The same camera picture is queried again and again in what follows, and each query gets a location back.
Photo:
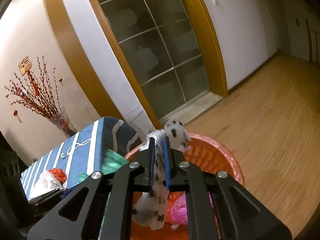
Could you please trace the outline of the orange plastic bag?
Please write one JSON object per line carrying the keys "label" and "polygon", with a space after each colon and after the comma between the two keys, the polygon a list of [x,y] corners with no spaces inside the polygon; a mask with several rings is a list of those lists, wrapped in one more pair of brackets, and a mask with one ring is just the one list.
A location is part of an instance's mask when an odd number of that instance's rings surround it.
{"label": "orange plastic bag", "polygon": [[53,174],[61,184],[64,184],[67,181],[67,175],[62,169],[52,168],[51,170],[49,170],[49,172]]}

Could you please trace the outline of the red fu ornament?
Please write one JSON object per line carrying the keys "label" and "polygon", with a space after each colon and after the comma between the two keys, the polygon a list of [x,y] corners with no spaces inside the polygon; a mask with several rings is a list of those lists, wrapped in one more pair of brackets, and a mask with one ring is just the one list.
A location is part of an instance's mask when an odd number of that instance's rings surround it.
{"label": "red fu ornament", "polygon": [[22,61],[18,64],[18,68],[20,70],[21,75],[27,74],[29,82],[33,87],[35,96],[39,96],[40,91],[38,85],[36,84],[35,77],[31,73],[32,62],[29,60],[29,56],[26,56],[22,59]]}

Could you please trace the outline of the green plastic bag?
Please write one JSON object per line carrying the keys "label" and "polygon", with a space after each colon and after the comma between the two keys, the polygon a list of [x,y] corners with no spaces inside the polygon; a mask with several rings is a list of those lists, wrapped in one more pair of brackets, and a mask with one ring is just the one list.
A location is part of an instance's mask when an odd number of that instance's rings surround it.
{"label": "green plastic bag", "polygon": [[109,149],[100,150],[94,154],[90,154],[89,150],[80,151],[72,161],[70,184],[77,185],[93,172],[102,172],[103,174],[116,172],[128,162],[122,155]]}

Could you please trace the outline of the glass sliding door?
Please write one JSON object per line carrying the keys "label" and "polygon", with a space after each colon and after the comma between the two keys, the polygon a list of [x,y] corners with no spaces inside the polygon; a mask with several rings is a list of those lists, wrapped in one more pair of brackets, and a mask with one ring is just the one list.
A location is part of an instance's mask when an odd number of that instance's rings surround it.
{"label": "glass sliding door", "polygon": [[163,121],[209,89],[181,0],[98,0],[156,117]]}

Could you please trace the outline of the wooden chair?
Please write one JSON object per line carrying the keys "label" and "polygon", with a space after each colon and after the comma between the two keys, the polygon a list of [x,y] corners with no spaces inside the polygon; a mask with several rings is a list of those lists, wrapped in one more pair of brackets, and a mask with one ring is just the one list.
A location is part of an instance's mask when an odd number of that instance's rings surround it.
{"label": "wooden chair", "polygon": [[309,63],[319,68],[319,31],[310,28],[309,20],[305,19],[308,37]]}

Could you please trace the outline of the white spotted plastic bag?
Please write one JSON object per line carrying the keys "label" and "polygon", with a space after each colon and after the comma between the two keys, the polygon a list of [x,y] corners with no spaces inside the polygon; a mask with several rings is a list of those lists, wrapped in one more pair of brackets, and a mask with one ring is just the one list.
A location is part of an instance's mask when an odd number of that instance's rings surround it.
{"label": "white spotted plastic bag", "polygon": [[165,123],[163,129],[147,134],[145,142],[139,148],[140,151],[149,148],[151,138],[155,140],[152,186],[151,190],[148,193],[144,192],[134,205],[132,219],[140,226],[158,230],[164,226],[169,195],[169,190],[164,185],[167,175],[165,174],[163,141],[168,138],[170,148],[185,152],[190,149],[188,142],[191,141],[191,138],[178,119],[170,119]]}

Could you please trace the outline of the clear bubble wrap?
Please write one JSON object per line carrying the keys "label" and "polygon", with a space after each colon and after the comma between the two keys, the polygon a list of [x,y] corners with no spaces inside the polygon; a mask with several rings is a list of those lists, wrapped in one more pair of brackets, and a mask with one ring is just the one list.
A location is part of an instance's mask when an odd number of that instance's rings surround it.
{"label": "clear bubble wrap", "polygon": [[29,197],[33,199],[56,189],[61,190],[63,186],[51,172],[45,170],[40,174],[38,181],[30,189]]}

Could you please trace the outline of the red berry branches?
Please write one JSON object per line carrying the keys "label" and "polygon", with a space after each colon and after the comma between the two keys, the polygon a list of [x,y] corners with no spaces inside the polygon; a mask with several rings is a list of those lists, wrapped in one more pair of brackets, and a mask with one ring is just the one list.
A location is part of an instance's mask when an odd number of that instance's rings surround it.
{"label": "red berry branches", "polygon": [[31,69],[23,75],[14,72],[14,77],[4,86],[7,91],[5,98],[13,96],[12,105],[22,105],[50,121],[62,116],[56,69],[53,69],[50,76],[45,58],[37,57],[36,70],[39,71],[38,75]]}

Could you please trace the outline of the pink plastic bag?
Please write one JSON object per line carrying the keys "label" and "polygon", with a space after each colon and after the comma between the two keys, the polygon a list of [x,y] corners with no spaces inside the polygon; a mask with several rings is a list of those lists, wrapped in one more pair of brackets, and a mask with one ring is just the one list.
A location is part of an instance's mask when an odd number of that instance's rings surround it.
{"label": "pink plastic bag", "polygon": [[186,195],[183,192],[169,194],[166,222],[175,225],[188,225]]}

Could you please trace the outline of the glass vase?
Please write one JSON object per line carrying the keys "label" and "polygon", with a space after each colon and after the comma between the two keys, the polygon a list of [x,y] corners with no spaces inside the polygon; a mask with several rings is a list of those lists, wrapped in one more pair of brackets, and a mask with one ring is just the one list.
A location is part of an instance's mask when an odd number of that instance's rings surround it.
{"label": "glass vase", "polygon": [[74,136],[78,131],[72,124],[64,107],[55,116],[50,119],[50,122],[55,125],[67,138]]}

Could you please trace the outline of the blue white striped tablecloth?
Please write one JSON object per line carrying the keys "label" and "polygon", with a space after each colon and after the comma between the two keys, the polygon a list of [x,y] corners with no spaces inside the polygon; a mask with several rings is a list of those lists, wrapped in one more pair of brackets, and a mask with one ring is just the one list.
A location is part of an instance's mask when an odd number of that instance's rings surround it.
{"label": "blue white striped tablecloth", "polygon": [[44,171],[60,168],[66,174],[62,186],[69,189],[79,183],[80,174],[101,171],[108,150],[124,157],[141,143],[137,131],[125,121],[114,117],[100,118],[22,172],[21,183],[27,200],[48,192],[36,188]]}

